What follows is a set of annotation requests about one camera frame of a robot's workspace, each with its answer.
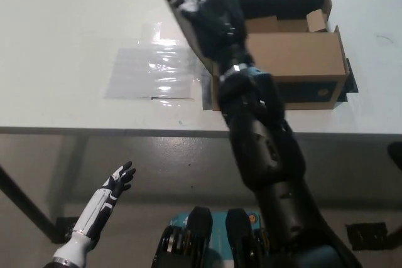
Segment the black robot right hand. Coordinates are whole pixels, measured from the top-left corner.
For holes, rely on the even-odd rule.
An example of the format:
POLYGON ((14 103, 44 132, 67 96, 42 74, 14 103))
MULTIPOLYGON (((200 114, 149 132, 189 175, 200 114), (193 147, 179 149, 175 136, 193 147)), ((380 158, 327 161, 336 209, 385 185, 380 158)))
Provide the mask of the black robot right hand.
POLYGON ((251 65, 246 20, 238 0, 166 0, 194 53, 210 73, 251 65))

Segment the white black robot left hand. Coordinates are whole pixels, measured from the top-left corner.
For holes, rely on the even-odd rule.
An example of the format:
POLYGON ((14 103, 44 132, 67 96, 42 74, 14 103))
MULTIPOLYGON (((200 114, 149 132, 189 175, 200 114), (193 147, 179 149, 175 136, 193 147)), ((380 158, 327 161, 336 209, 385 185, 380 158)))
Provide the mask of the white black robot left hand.
POLYGON ((72 230, 72 235, 78 233, 91 241, 98 239, 119 197, 123 192, 130 189, 130 181, 134 178, 135 172, 136 169, 132 168, 131 161, 113 172, 106 182, 92 195, 77 220, 72 230))

